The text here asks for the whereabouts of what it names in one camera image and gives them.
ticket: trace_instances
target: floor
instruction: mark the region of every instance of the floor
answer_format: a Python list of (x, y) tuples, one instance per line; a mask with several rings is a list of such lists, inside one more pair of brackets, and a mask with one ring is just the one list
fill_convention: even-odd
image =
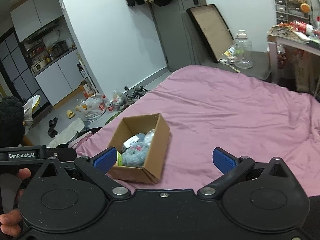
[[(146, 89), (152, 90), (155, 87), (157, 87), (158, 84), (160, 84), (162, 81), (164, 81), (171, 72), (167, 72), (154, 80), (153, 82), (149, 83), (145, 86)], [(78, 99), (85, 99), (84, 95), (82, 93), (78, 93), (76, 96), (74, 96), (72, 99), (70, 99), (68, 102), (66, 102), (64, 105), (62, 105), (57, 110), (52, 110), (52, 112), (47, 115), (44, 119), (42, 119), (35, 127), (31, 128), (29, 131), (26, 131), (26, 135), (31, 140), (31, 142), (34, 145), (48, 145), (52, 138), (48, 135), (48, 128), (49, 128), (49, 120), (52, 120), (54, 117), (58, 118), (57, 125), (55, 127), (55, 130), (60, 133), (62, 132), (66, 127), (68, 127), (73, 121), (75, 121), (77, 118), (81, 118), (81, 113), (75, 111), (75, 107), (79, 105), (77, 102)], [(73, 111), (76, 116), (72, 119), (67, 118), (67, 111), (71, 110)], [(105, 123), (109, 120), (110, 117), (112, 117), (116, 112), (108, 112), (106, 111), (101, 118), (98, 120), (92, 122), (90, 124), (90, 128), (95, 127), (103, 127)]]

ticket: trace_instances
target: cable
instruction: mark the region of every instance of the cable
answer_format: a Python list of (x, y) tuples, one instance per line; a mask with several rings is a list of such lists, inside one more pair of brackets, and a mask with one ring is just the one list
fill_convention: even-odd
[(316, 28), (316, 22), (315, 22), (315, 20), (314, 20), (314, 18), (313, 18), (313, 6), (312, 6), (312, 1), (311, 0), (309, 0), (310, 1), (310, 5), (311, 5), (311, 19), (312, 19), (312, 23), (313, 23), (313, 26)]
[(59, 32), (59, 36), (58, 36), (57, 40), (53, 43), (53, 45), (52, 45), (52, 46), (56, 45), (56, 44), (57, 44), (57, 42), (58, 42), (58, 40), (59, 40), (59, 38), (60, 38), (60, 34), (61, 34), (61, 32), (60, 32), (60, 30), (58, 30), (58, 32)]

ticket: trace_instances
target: cardboard box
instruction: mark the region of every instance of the cardboard box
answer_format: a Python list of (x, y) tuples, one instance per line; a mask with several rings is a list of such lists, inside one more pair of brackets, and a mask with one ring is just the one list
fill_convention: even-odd
[(160, 180), (170, 134), (161, 114), (123, 118), (113, 134), (109, 147), (113, 146), (120, 151), (127, 139), (138, 133), (146, 134), (152, 129), (155, 129), (155, 134), (143, 167), (113, 166), (108, 173), (114, 179), (143, 183), (157, 183)]
[(81, 89), (81, 91), (86, 99), (88, 99), (89, 97), (94, 95), (94, 90), (85, 80), (81, 81), (79, 88)]

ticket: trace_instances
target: bed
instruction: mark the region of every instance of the bed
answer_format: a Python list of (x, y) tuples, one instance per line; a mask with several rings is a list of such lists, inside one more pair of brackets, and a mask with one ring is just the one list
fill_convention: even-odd
[(308, 196), (320, 195), (320, 104), (244, 74), (187, 66), (159, 84), (85, 141), (78, 155), (106, 149), (125, 116), (161, 113), (171, 137), (161, 181), (156, 185), (120, 183), (135, 188), (195, 191), (222, 175), (212, 163), (221, 147), (257, 162), (282, 157)]

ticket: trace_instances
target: finger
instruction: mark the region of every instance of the finger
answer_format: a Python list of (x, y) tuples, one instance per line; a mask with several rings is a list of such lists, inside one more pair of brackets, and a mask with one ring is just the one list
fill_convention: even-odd
[(17, 196), (16, 196), (16, 201), (19, 201), (19, 199), (21, 198), (23, 193), (24, 193), (24, 189), (19, 189)]
[(14, 225), (14, 226), (1, 225), (1, 231), (4, 232), (6, 235), (16, 237), (20, 234), (21, 228), (19, 225)]
[(21, 169), (17, 174), (17, 177), (21, 180), (27, 179), (31, 176), (31, 171), (29, 169)]
[(21, 215), (18, 209), (14, 209), (7, 214), (0, 215), (0, 223), (5, 226), (18, 224), (21, 220)]

